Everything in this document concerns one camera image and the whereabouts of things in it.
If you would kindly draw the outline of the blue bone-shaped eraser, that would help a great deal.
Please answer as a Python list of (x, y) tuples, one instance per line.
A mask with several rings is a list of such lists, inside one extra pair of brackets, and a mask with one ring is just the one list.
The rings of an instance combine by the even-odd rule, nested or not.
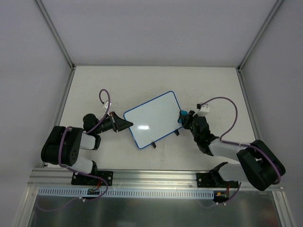
[(180, 110), (179, 111), (179, 117), (178, 117), (178, 123), (184, 124), (184, 120), (185, 120), (186, 116), (187, 116), (187, 111)]

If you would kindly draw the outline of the blue framed whiteboard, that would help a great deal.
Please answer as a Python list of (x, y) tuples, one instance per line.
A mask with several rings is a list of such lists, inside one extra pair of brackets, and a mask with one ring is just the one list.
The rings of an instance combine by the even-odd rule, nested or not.
[(180, 111), (175, 93), (168, 91), (125, 111), (123, 118), (133, 123), (129, 131), (137, 148), (144, 149), (182, 128)]

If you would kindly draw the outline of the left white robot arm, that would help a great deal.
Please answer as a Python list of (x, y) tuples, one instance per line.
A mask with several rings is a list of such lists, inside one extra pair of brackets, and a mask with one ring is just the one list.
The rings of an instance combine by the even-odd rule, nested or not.
[(41, 160), (52, 165), (83, 173), (87, 184), (95, 184), (99, 179), (96, 162), (79, 154), (81, 149), (97, 150), (101, 143), (100, 134), (109, 130), (123, 131), (134, 124), (117, 116), (115, 112), (98, 120), (94, 114), (83, 117), (84, 128), (55, 126), (48, 136), (42, 150)]

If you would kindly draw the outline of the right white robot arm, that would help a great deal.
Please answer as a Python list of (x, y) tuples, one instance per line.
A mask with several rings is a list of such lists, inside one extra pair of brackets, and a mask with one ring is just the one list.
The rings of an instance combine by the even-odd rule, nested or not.
[(223, 162), (211, 170), (215, 186), (223, 187), (228, 181), (249, 182), (259, 191), (279, 184), (286, 173), (284, 165), (261, 140), (249, 144), (225, 141), (210, 132), (204, 116), (194, 111), (180, 111), (178, 122), (190, 130), (199, 150), (209, 156), (226, 157), (237, 164)]

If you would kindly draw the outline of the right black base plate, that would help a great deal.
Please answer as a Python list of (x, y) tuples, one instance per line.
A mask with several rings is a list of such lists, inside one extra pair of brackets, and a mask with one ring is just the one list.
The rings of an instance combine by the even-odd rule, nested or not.
[(238, 181), (226, 181), (224, 180), (220, 174), (219, 170), (223, 167), (227, 162), (223, 162), (211, 169), (207, 173), (196, 173), (196, 182), (198, 188), (238, 188)]

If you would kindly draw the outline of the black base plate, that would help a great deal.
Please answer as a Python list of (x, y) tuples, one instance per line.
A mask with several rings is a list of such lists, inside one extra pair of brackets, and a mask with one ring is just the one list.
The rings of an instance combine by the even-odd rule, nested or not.
[(238, 188), (238, 181), (226, 181), (224, 180), (220, 174), (219, 170), (223, 167), (227, 162), (223, 162), (211, 169), (207, 173), (196, 173), (196, 182), (198, 188)]
[(112, 186), (113, 179), (114, 179), (114, 172), (113, 171), (100, 171), (97, 172), (97, 178), (91, 176), (85, 176), (81, 174), (73, 173), (71, 179), (71, 185), (78, 185), (78, 186), (96, 186), (99, 183), (99, 179), (102, 178), (106, 181), (108, 186)]

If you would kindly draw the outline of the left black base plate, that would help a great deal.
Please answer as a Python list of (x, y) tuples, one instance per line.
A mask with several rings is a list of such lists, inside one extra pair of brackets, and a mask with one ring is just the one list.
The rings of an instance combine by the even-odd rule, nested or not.
[(78, 186), (96, 186), (99, 183), (99, 179), (102, 178), (106, 181), (108, 186), (112, 186), (113, 179), (114, 179), (114, 172), (113, 171), (100, 171), (97, 172), (97, 178), (91, 176), (85, 176), (81, 174), (73, 173), (71, 179), (71, 185), (78, 185)]

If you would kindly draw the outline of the aluminium mounting rail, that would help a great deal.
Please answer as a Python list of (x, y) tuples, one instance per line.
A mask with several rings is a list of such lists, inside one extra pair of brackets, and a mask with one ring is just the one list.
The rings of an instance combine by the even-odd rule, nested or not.
[[(194, 190), (207, 171), (122, 170), (101, 171), (101, 178), (111, 182), (112, 188)], [(27, 186), (72, 187), (78, 176), (65, 168), (34, 168)]]

